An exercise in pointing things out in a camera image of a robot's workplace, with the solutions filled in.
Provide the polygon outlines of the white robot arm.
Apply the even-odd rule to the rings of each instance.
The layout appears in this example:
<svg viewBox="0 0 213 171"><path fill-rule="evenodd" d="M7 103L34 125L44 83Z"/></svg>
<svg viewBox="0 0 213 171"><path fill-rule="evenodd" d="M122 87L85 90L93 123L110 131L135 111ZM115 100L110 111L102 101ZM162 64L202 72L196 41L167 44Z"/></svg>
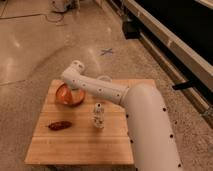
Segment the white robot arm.
<svg viewBox="0 0 213 171"><path fill-rule="evenodd" d="M127 86L87 77L84 70L85 65L74 60L61 79L124 109L135 171L184 171L160 91L147 83Z"/></svg>

